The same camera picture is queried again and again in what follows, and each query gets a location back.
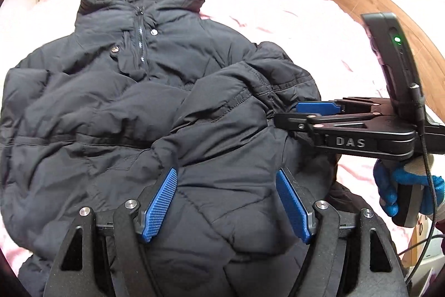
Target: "hand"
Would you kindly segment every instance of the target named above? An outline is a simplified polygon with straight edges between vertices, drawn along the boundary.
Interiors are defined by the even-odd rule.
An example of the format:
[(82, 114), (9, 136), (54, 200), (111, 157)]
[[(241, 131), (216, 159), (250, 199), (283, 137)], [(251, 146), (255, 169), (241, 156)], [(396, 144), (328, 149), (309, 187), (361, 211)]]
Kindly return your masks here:
[[(374, 165), (374, 179), (379, 188), (379, 195), (381, 197), (380, 204), (382, 205), (383, 211), (390, 217), (395, 216), (399, 211), (399, 206), (397, 205), (397, 190), (392, 182), (404, 185), (420, 184), (425, 186), (420, 213), (431, 215), (433, 212), (432, 197), (428, 187), (423, 158), (415, 158), (404, 164), (397, 163), (394, 166), (391, 171), (380, 159), (377, 160)], [(445, 196), (444, 179), (440, 176), (433, 176), (432, 180), (436, 190), (437, 205), (440, 206)]]

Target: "silver screw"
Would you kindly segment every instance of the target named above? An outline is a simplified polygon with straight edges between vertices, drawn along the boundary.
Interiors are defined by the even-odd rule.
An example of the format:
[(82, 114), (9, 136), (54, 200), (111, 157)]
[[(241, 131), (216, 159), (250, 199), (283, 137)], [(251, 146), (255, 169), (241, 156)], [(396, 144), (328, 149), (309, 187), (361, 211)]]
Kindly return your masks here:
[(374, 212), (371, 209), (363, 208), (362, 213), (367, 218), (372, 218), (374, 216)]
[(316, 206), (318, 209), (321, 209), (321, 210), (325, 210), (325, 209), (328, 209), (328, 208), (329, 208), (329, 204), (328, 204), (327, 202), (325, 202), (324, 200), (318, 200), (318, 201), (316, 201), (316, 202), (315, 202), (315, 206)]
[(135, 206), (137, 206), (137, 201), (134, 199), (130, 199), (125, 202), (125, 208), (127, 209), (133, 209)]
[(79, 214), (83, 217), (86, 217), (90, 213), (91, 209), (88, 207), (83, 207), (81, 210), (79, 210)]

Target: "textured blue pad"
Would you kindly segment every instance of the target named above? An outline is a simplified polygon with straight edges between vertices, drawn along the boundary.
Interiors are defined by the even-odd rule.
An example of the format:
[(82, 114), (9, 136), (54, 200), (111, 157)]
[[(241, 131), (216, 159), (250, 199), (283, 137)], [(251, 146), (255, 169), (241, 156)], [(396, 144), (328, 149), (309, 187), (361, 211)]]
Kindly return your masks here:
[(172, 168), (145, 212), (145, 228), (141, 235), (146, 243), (159, 232), (171, 199), (173, 199), (174, 192), (176, 191), (176, 186), (177, 174), (176, 170)]
[(335, 102), (299, 102), (295, 106), (297, 112), (319, 113), (321, 116), (336, 115), (341, 112), (341, 107)]
[(282, 170), (277, 172), (275, 183), (295, 235), (304, 243), (309, 243), (311, 233), (308, 228), (308, 214)]

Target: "wrinkled sheet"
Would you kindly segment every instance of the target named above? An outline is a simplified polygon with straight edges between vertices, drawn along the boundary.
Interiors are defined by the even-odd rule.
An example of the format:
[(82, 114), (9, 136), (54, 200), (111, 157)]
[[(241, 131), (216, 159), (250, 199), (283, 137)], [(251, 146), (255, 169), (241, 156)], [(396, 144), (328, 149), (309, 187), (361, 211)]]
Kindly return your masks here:
[[(22, 19), (11, 20), (2, 34), (1, 85), (9, 68), (37, 47), (70, 34), (79, 0), (42, 0)], [(206, 0), (203, 18), (223, 23), (259, 43), (280, 45), (314, 77), (323, 100), (342, 97), (388, 97), (386, 84), (360, 24), (330, 0)], [(26, 36), (23, 25), (26, 25)], [(399, 251), (408, 246), (412, 230), (397, 227), (379, 206), (372, 177), (375, 159), (343, 155), (338, 181), (361, 195), (379, 214)], [(15, 273), (30, 255), (11, 241), (0, 223), (0, 248)]]

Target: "work glove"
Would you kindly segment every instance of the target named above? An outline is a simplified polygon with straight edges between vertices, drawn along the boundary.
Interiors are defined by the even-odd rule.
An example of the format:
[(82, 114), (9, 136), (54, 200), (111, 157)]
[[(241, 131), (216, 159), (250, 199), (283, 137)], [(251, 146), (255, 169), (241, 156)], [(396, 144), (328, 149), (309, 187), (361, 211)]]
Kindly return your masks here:
[[(432, 168), (434, 156), (429, 154), (428, 160)], [(388, 168), (387, 162), (382, 162), (382, 160), (379, 159), (375, 163), (373, 171), (375, 183), (379, 189), (380, 205), (383, 211), (390, 217), (395, 216), (399, 211), (399, 206), (397, 205), (397, 190), (392, 184), (392, 181), (404, 185), (420, 184), (425, 186), (420, 213), (432, 218), (432, 197), (428, 187), (423, 157), (414, 158), (404, 163), (390, 163), (392, 163), (391, 170)], [(445, 182), (441, 176), (433, 176), (432, 180), (436, 190), (438, 205), (437, 221), (441, 221), (445, 219)]]

